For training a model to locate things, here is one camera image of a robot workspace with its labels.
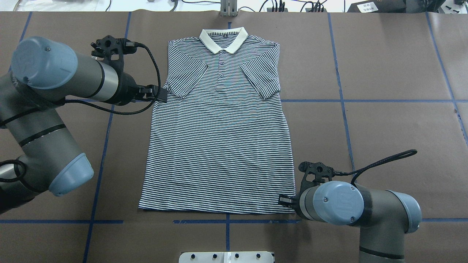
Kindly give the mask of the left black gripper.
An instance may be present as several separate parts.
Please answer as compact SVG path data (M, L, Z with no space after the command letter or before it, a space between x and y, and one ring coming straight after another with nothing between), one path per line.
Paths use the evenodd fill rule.
M123 73L119 78L118 106L124 106L133 100L143 102L167 102L167 90L158 85L138 85L134 78Z

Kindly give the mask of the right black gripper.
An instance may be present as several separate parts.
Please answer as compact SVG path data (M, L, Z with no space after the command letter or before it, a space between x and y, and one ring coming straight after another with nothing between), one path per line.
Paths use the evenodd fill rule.
M290 197L287 195L279 195L279 205L288 209L293 209L298 216L302 216L299 199L300 197L298 196Z

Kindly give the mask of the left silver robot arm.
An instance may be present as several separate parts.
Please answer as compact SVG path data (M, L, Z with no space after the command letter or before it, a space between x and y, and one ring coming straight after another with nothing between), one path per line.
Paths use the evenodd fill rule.
M120 112L87 100L124 106L138 100L167 101L167 90L139 85L124 71L124 55L149 48L110 35L91 43L83 55L64 43L28 37L13 52L10 71L1 77L1 128L15 138L23 155L1 162L1 213L32 201L46 191L60 197L90 181L94 170L69 132L57 108L67 103L87 105L117 115Z

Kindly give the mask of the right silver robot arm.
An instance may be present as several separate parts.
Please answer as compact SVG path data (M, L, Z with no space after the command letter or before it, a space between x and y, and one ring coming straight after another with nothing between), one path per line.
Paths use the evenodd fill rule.
M343 181L306 187L294 197L281 194L278 203L306 220L359 228L360 263L404 263L405 234L422 221L412 196Z

